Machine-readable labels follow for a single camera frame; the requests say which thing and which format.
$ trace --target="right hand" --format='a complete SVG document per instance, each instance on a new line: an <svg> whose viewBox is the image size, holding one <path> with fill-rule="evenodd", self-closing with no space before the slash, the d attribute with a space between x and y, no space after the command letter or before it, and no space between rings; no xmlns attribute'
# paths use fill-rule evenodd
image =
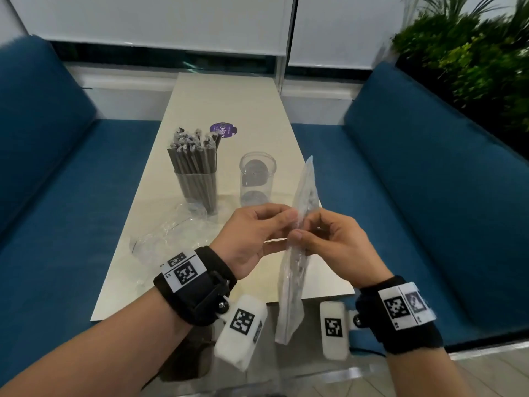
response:
<svg viewBox="0 0 529 397"><path fill-rule="evenodd" d="M288 240L320 255L329 267L353 287L364 288L393 277L367 234L356 220L326 209L318 209L303 221Z"/></svg>

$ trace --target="transparent plastic wrap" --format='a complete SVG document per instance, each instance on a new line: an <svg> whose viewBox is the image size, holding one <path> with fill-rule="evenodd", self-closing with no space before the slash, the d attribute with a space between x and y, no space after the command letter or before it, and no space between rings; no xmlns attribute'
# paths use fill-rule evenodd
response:
<svg viewBox="0 0 529 397"><path fill-rule="evenodd" d="M218 224L207 220L202 204L183 203L160 226L141 237L131 238L132 255L148 268L145 284L150 287L151 280L160 273L160 266L177 253L209 245L219 229Z"/></svg>
<svg viewBox="0 0 529 397"><path fill-rule="evenodd" d="M301 172L293 207L298 209L297 226L301 226L309 212L319 208L318 191L314 180L314 165L310 156ZM301 293L309 257L305 249L288 246L279 270L279 317L276 327L276 342L287 345L292 334L300 326L305 312Z"/></svg>

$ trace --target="table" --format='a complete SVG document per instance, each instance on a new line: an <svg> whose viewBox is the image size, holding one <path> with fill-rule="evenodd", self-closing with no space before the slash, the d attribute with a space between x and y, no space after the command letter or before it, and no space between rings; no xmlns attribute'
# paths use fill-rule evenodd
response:
<svg viewBox="0 0 529 397"><path fill-rule="evenodd" d="M271 199L292 203L304 160L273 79L179 74L91 320L107 318L150 287L153 275L131 255L129 244L131 237L161 224L168 212L183 202L166 150L173 133L178 127L209 131L219 122L238 129L235 135L222 139L218 152L217 188L219 204L225 210L219 214L219 221L225 222L239 206L239 160L250 151L274 156L277 172ZM238 282L231 298L236 300L246 293L267 303L276 302L281 257L282 253L264 257L247 278ZM352 293L348 282L334 274L320 257L312 257L303 298Z"/></svg>

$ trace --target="cable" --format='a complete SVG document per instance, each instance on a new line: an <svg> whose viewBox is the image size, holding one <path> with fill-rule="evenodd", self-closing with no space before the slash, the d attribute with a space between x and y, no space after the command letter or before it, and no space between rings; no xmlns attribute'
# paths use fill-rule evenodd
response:
<svg viewBox="0 0 529 397"><path fill-rule="evenodd" d="M375 355L378 355L378 356L380 356L380 357L384 357L384 358L386 358L386 354L379 353L378 351L373 351L373 350L363 349L363 348L349 347L349 352L351 352L351 354L352 354L352 353L367 353L367 354L375 354Z"/></svg>

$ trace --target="clear plastic container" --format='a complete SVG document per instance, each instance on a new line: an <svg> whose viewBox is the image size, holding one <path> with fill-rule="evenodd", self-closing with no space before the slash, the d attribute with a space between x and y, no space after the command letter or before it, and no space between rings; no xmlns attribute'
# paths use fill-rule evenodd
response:
<svg viewBox="0 0 529 397"><path fill-rule="evenodd" d="M216 173L178 174L175 172L175 174L186 202L202 205L206 208L208 215L217 213Z"/></svg>
<svg viewBox="0 0 529 397"><path fill-rule="evenodd" d="M250 152L241 158L241 206L268 203L272 194L275 159L264 152Z"/></svg>

